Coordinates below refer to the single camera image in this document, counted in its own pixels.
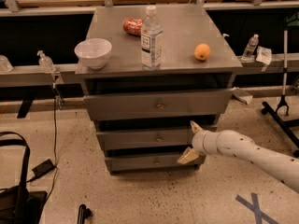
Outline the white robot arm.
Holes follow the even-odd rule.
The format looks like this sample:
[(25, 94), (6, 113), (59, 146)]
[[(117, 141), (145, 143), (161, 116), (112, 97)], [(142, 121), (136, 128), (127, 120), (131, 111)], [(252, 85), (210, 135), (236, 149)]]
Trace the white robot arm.
[(187, 164), (200, 156), (220, 155), (248, 161), (290, 189), (299, 192), (299, 160), (257, 146), (244, 134), (224, 130), (212, 132), (191, 121), (192, 146), (187, 147), (178, 163)]

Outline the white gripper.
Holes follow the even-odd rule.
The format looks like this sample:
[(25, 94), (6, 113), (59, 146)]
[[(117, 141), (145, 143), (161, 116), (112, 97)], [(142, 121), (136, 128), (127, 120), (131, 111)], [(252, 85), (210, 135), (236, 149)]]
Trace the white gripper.
[(195, 121), (191, 121), (192, 132), (195, 133), (192, 139), (192, 147), (187, 147), (178, 158), (178, 163), (187, 164), (196, 160), (200, 155), (214, 155), (217, 153), (218, 134), (203, 130)]

